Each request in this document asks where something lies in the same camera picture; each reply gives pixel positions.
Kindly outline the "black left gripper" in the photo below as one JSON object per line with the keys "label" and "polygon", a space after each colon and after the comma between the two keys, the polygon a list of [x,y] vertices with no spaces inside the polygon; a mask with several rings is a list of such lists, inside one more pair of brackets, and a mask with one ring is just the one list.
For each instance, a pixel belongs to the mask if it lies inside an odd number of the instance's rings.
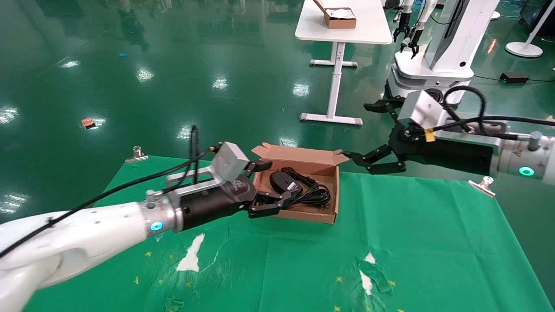
{"label": "black left gripper", "polygon": [[283,194],[259,191],[250,178],[256,172],[269,170],[271,160],[252,160],[244,168],[244,176],[200,192],[179,195],[182,212],[177,232],[200,227],[248,209],[249,218],[277,215],[295,203],[300,190],[286,190]]}

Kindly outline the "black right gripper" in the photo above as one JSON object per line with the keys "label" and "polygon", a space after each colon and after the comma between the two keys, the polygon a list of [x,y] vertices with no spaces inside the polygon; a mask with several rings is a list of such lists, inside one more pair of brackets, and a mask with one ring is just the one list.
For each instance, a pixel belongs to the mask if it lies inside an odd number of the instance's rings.
{"label": "black right gripper", "polygon": [[[365,103],[367,112],[389,114],[397,121],[396,109],[404,105],[405,97],[380,99],[375,103]],[[394,162],[382,162],[391,154],[397,156]],[[388,145],[360,154],[343,150],[342,154],[357,166],[365,168],[371,175],[385,175],[406,172],[405,161],[424,165],[434,165],[472,174],[490,174],[493,148],[468,142],[458,142],[435,138],[427,142],[424,130],[415,126],[404,127],[397,123],[390,133]]]}

